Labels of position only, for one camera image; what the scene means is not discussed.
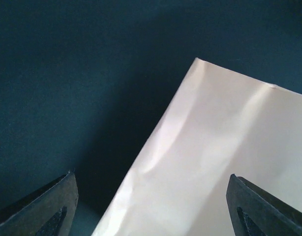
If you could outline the orange paper bag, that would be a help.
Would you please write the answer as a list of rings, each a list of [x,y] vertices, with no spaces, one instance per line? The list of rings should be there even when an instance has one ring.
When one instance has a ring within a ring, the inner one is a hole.
[[[232,236],[231,174],[302,212],[302,94],[195,59],[93,235]]]

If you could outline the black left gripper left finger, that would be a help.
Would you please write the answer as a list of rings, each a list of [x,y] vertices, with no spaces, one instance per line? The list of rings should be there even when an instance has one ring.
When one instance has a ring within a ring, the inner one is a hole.
[[[67,236],[78,204],[69,172],[0,210],[0,236]]]

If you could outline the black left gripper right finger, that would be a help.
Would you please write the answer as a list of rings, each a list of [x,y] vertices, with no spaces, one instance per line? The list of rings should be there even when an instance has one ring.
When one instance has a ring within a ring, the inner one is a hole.
[[[230,176],[226,200],[237,236],[302,236],[302,213],[243,177]]]

